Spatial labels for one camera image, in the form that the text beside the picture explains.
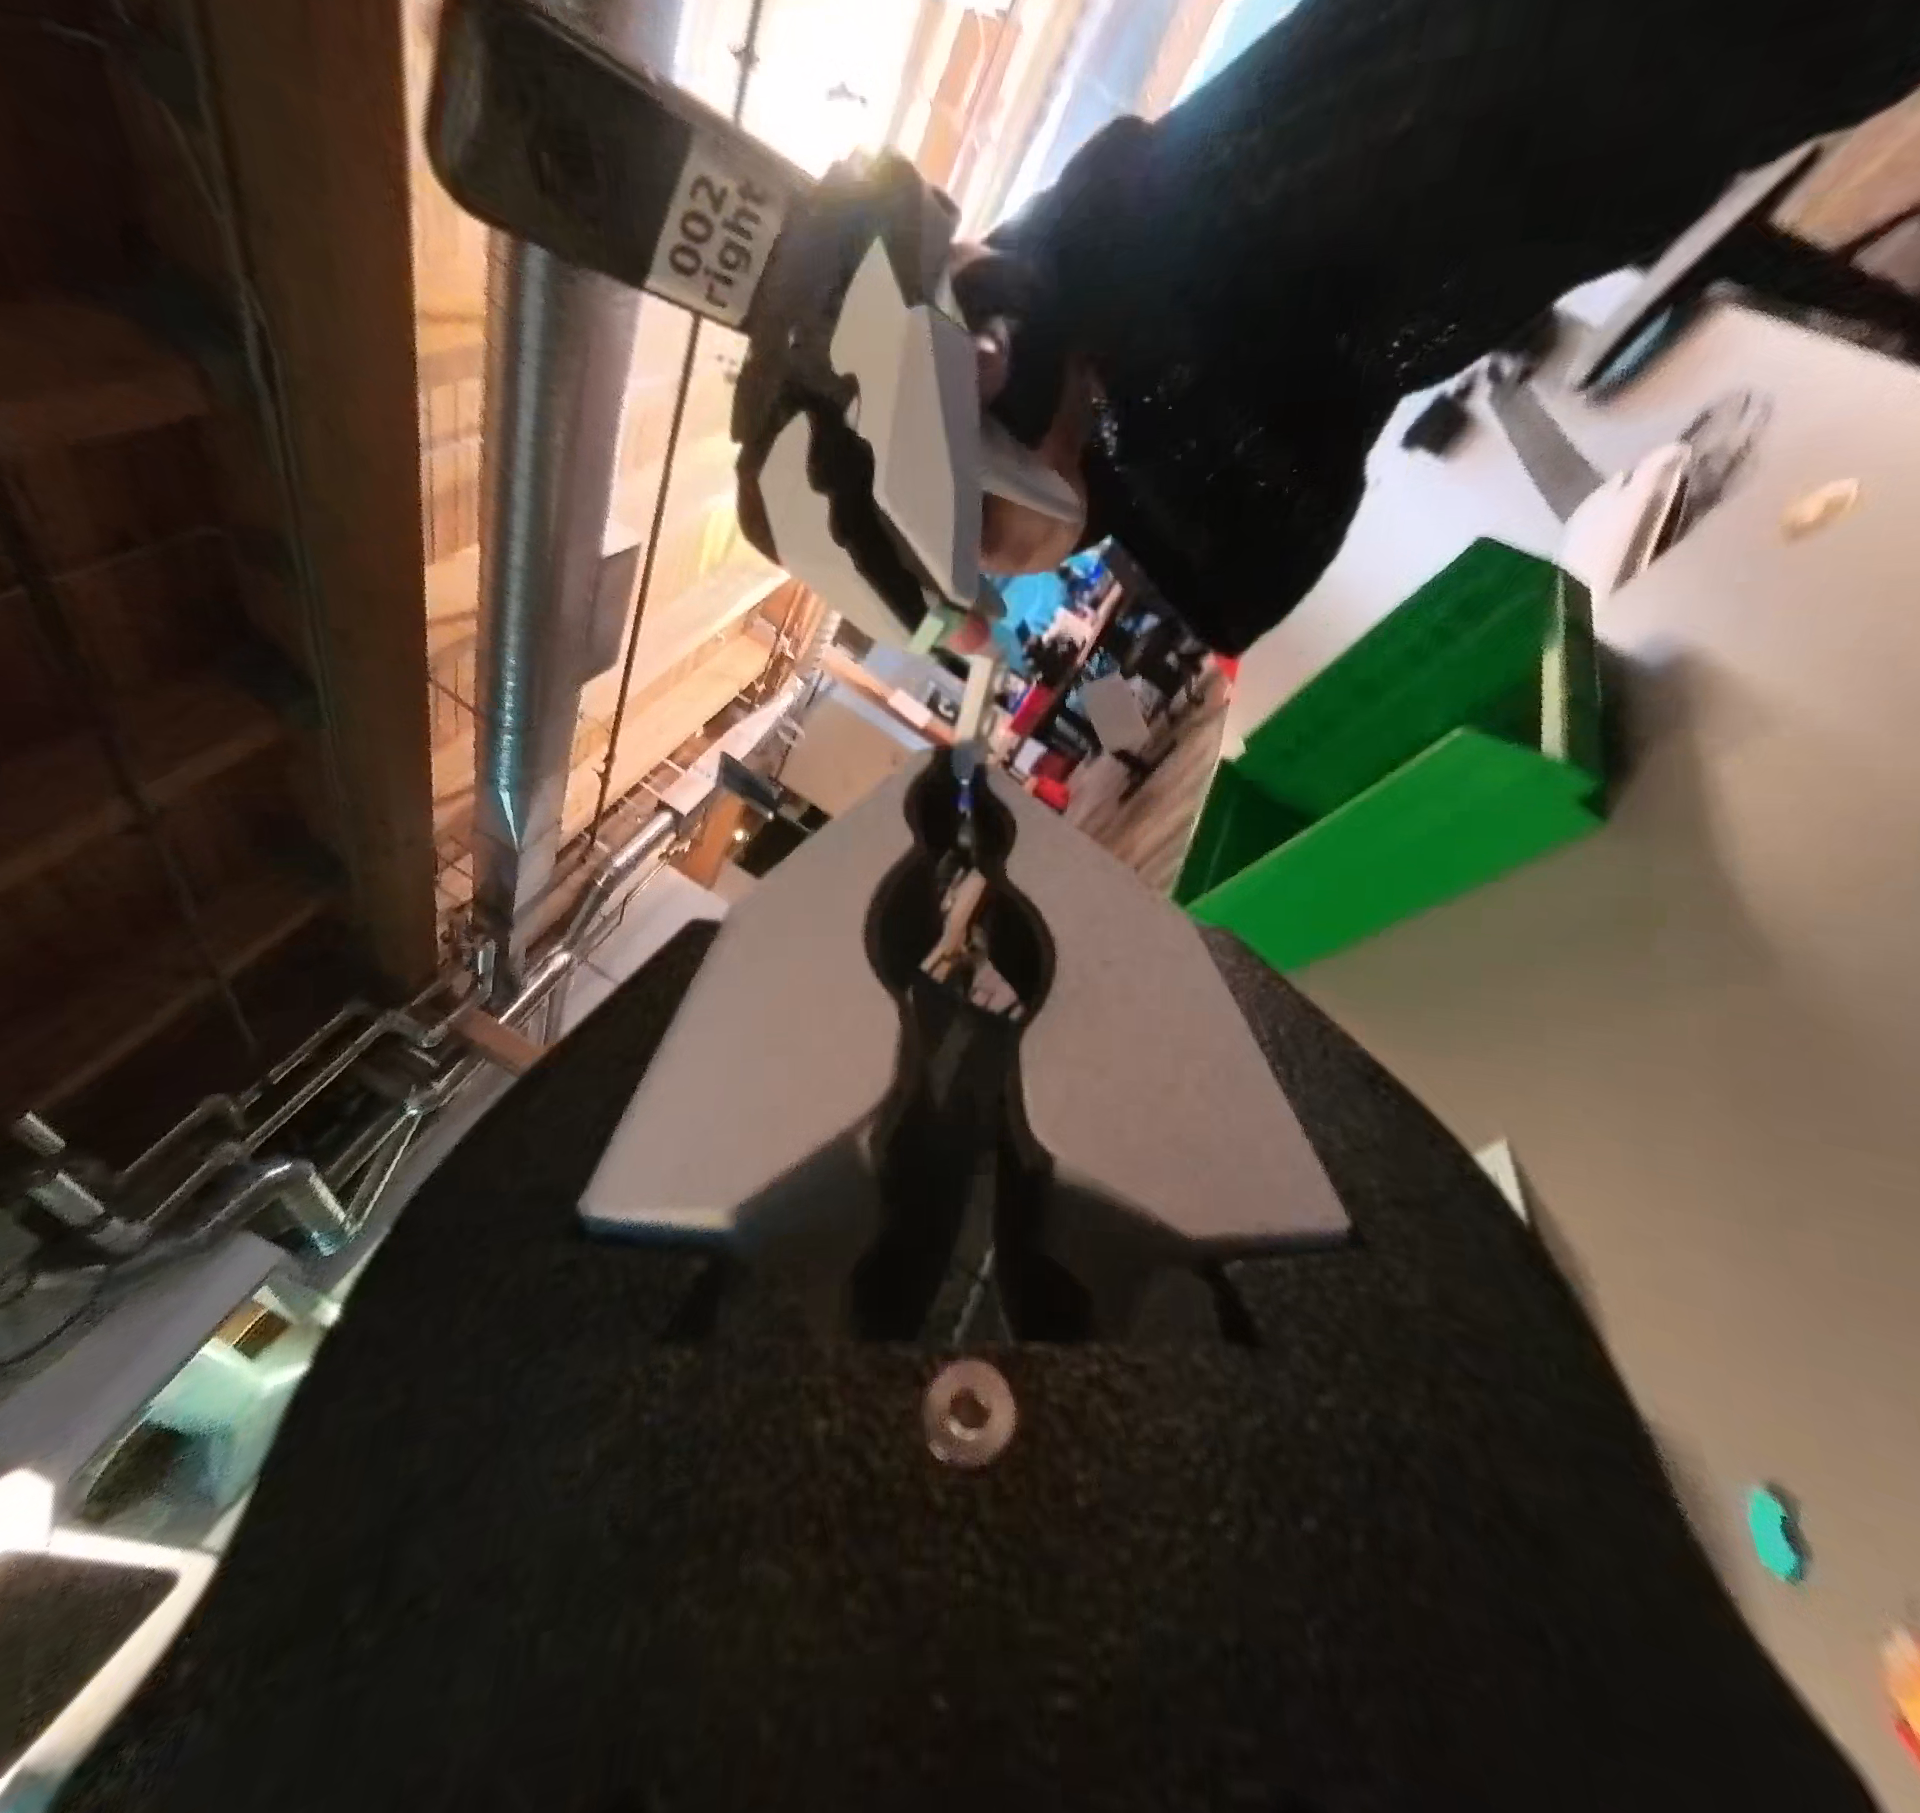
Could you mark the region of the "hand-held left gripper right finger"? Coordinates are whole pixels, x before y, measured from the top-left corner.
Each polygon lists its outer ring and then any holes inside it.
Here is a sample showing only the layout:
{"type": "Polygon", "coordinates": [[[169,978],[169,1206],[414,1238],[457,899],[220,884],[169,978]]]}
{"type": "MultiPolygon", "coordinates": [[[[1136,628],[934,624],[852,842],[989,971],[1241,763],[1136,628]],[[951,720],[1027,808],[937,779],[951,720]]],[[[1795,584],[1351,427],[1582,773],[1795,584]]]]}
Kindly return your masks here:
{"type": "Polygon", "coordinates": [[[998,1094],[992,1283],[1016,1340],[1126,1340],[1352,1220],[1198,927],[1008,779],[989,922],[1030,963],[998,1094]]]}

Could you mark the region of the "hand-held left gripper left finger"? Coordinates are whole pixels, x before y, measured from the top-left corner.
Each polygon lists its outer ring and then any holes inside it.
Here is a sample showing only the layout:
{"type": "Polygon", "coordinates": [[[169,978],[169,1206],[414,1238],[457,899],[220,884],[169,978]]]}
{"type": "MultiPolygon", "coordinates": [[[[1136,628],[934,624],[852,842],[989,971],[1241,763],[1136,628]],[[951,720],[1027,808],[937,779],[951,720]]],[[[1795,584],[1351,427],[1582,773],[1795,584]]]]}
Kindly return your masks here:
{"type": "Polygon", "coordinates": [[[718,1258],[834,1335],[920,1335],[963,1223],[916,993],[960,786],[918,754],[718,927],[578,1201],[589,1237],[718,1258]]]}

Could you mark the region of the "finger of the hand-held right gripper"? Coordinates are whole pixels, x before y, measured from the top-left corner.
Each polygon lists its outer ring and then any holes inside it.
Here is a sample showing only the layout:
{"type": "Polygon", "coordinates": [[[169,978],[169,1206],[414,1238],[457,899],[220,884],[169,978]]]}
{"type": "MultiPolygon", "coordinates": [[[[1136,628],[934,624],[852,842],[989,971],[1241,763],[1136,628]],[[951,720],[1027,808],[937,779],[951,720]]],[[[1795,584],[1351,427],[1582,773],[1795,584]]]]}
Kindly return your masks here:
{"type": "Polygon", "coordinates": [[[970,614],[982,588],[984,481],[974,344],[911,300],[887,241],[852,270],[828,370],[850,399],[803,418],[803,577],[874,641],[970,614]]]}
{"type": "Polygon", "coordinates": [[[809,476],[812,418],[797,410],[774,434],[754,474],[739,481],[739,523],[767,561],[799,579],[861,633],[899,633],[887,605],[837,540],[830,501],[809,476]]]}

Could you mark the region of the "person's right forearm black sleeve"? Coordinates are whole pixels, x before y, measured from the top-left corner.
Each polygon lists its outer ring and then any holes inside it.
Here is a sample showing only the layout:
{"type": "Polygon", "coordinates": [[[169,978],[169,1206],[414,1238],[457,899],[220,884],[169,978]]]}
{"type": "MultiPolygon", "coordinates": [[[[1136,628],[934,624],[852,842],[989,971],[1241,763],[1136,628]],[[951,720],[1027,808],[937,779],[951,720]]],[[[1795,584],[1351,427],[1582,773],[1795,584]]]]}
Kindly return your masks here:
{"type": "Polygon", "coordinates": [[[1242,654],[1341,553],[1405,397],[1917,88],[1918,0],[1302,0],[1114,119],[954,276],[1008,428],[1091,384],[1085,538],[1242,654]]]}

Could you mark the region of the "teal lego piece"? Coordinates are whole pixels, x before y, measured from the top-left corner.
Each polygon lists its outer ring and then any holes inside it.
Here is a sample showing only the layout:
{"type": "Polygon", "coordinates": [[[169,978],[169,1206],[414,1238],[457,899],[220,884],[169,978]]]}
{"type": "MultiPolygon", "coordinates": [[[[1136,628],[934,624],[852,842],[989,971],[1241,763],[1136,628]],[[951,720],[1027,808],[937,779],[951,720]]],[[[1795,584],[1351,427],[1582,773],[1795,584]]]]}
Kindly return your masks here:
{"type": "Polygon", "coordinates": [[[1812,1570],[1812,1551],[1795,1497],[1774,1483],[1752,1484],[1745,1492],[1743,1518],[1751,1551],[1765,1573],[1784,1587],[1804,1585],[1812,1570]]]}

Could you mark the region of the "person's right hand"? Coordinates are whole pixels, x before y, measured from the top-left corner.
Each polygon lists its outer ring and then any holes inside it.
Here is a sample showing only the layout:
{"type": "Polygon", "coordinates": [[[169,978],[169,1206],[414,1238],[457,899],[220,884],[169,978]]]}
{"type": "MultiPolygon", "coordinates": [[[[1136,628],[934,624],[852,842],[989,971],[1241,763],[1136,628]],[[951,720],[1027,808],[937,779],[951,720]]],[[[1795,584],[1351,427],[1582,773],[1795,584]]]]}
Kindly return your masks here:
{"type": "Polygon", "coordinates": [[[953,292],[973,334],[989,465],[981,564],[991,574],[1053,570],[1094,540],[1094,369],[1068,339],[1050,280],[1019,254],[989,241],[959,248],[953,292]]]}

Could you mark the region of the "green plastic box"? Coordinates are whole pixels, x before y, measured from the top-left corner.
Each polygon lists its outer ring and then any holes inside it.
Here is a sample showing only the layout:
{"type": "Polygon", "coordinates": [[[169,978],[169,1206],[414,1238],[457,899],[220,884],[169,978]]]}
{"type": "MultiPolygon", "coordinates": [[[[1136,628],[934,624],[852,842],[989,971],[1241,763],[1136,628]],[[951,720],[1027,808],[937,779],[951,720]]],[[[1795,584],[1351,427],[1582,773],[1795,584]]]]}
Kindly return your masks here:
{"type": "Polygon", "coordinates": [[[1225,758],[1172,901],[1297,973],[1596,832],[1590,591],[1479,538],[1225,758]]]}

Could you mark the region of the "metal pipe rack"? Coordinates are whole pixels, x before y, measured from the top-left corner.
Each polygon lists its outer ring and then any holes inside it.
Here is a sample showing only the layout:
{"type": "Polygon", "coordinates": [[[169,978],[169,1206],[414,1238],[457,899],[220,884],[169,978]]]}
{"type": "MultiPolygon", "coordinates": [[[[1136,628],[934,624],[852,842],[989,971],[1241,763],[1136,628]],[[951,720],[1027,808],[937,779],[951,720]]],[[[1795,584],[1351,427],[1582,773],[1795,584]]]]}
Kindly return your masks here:
{"type": "Polygon", "coordinates": [[[685,780],[589,869],[512,1000],[492,954],[402,1006],[355,999],[243,1090],[193,1104],[131,1160],[84,1150],[37,1108],[4,1126],[4,1365],[50,1343],[106,1288],[253,1228],[298,1257],[352,1246],[429,1130],[470,1085],[523,1072],[581,1009],[585,976],[632,899],[713,804],[685,780]]]}

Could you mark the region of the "white cup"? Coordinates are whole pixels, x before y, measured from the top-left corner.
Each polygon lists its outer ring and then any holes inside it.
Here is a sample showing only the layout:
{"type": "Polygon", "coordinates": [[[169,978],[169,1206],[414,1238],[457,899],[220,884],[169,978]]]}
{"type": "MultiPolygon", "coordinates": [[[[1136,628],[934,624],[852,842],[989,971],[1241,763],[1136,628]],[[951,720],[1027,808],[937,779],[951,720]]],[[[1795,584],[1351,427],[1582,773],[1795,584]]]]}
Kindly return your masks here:
{"type": "Polygon", "coordinates": [[[1595,602],[1628,586],[1683,526],[1694,465],[1694,448],[1674,440],[1602,481],[1567,521],[1556,564],[1595,602]]]}

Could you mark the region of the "grey laptop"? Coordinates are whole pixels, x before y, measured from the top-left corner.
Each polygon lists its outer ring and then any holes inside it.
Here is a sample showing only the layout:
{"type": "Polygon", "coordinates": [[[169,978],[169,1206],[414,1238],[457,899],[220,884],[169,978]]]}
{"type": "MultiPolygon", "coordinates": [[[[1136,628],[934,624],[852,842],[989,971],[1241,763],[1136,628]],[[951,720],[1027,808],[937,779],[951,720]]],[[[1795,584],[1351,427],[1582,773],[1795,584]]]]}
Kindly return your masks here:
{"type": "Polygon", "coordinates": [[[1838,290],[1858,270],[1787,226],[1774,211],[1826,155],[1832,136],[1816,136],[1787,155],[1739,174],[1642,272],[1635,290],[1585,339],[1565,372],[1572,390],[1593,390],[1671,313],[1716,283],[1760,290],[1804,306],[1836,311],[1838,290]]]}

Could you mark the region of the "silver metal duct pipe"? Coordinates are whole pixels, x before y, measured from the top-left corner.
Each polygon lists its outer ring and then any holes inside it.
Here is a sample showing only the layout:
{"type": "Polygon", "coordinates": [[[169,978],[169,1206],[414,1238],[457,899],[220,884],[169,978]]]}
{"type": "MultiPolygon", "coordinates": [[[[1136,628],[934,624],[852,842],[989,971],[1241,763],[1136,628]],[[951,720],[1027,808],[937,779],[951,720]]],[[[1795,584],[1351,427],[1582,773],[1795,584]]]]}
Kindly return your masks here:
{"type": "MultiPolygon", "coordinates": [[[[686,0],[540,0],[672,71],[686,0]]],[[[472,873],[496,969],[524,971],[560,856],[641,296],[506,234],[489,258],[472,873]]]]}

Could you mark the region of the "wooden post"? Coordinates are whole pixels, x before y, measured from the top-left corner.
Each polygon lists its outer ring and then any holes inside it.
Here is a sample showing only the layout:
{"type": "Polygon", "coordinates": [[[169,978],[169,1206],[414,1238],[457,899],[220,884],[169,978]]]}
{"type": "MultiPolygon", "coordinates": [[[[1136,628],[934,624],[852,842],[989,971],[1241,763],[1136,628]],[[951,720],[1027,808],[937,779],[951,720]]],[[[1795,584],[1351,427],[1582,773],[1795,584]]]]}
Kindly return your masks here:
{"type": "Polygon", "coordinates": [[[350,899],[439,967],[400,0],[171,0],[325,710],[350,899]]]}

